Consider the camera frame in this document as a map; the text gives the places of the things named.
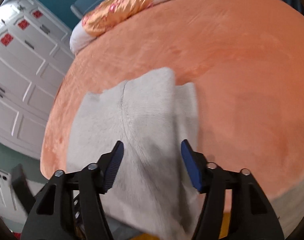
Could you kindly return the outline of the orange floral satin quilt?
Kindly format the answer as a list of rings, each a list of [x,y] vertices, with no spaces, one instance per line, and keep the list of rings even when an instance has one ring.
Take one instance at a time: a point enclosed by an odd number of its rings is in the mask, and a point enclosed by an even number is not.
[[[153,1],[104,0],[83,17],[81,25],[87,34],[99,37],[117,24],[147,9]]]

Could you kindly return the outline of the cream knit sweater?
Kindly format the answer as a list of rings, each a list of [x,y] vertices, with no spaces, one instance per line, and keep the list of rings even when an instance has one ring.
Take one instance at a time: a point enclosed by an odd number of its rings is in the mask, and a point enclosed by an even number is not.
[[[67,170],[78,171],[124,144],[104,211],[160,239],[190,239],[201,205],[181,157],[181,142],[197,146],[198,110],[192,83],[178,86],[169,68],[87,93],[74,118]]]

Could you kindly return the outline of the orange plush bed cover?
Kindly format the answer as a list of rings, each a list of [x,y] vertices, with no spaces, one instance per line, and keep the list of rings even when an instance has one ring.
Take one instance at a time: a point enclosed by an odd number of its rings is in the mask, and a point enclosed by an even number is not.
[[[139,12],[74,59],[52,107],[40,170],[66,166],[88,92],[169,67],[198,96],[198,151],[252,171],[274,198],[304,180],[304,16],[281,0],[171,0]]]

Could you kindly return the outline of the white drawer cabinet red squares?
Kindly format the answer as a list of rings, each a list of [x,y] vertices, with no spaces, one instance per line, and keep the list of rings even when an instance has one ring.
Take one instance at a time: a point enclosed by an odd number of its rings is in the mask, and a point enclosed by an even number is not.
[[[39,159],[54,98],[74,55],[71,30],[38,0],[0,7],[0,143]]]

